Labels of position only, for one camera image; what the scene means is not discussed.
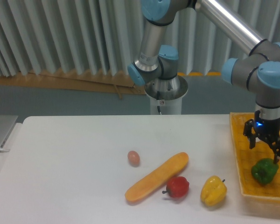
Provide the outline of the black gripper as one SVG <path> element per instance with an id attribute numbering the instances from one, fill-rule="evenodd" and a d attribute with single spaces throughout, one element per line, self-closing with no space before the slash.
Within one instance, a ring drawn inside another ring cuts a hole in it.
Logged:
<path id="1" fill-rule="evenodd" d="M 256 145 L 256 137 L 267 142 L 272 149 L 274 158 L 273 163 L 280 161 L 280 118 L 274 120 L 250 119 L 245 122 L 243 135 L 249 140 L 249 148 L 253 149 Z"/>

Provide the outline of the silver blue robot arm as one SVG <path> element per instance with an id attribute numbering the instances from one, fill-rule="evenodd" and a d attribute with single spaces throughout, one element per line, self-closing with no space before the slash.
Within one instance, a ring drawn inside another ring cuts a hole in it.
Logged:
<path id="1" fill-rule="evenodd" d="M 245 122 L 243 134 L 254 148 L 256 140 L 273 151 L 274 163 L 280 160 L 280 43 L 260 36 L 240 16 L 219 0 L 143 0 L 146 18 L 139 54 L 127 68 L 138 86 L 150 97 L 152 114 L 180 114 L 181 100 L 188 91 L 183 78 L 177 76 L 178 51 L 161 43 L 176 13 L 186 8 L 204 14 L 233 40 L 246 59 L 228 59 L 222 67 L 224 81 L 256 95 L 253 119 Z"/>

